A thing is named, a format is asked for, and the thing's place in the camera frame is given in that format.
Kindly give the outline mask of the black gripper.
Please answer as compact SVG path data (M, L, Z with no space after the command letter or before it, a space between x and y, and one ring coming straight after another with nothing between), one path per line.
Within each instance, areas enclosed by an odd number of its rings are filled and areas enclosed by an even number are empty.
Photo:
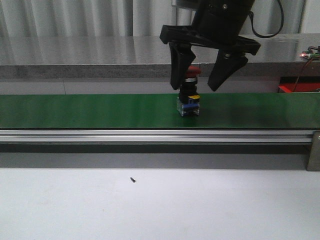
M214 92L247 64L245 53L257 54L261 44L239 36L253 4L253 0L201 0L191 25L162 26L160 39L169 43L170 85L174 90L180 88L196 58L191 45L220 49L207 82Z

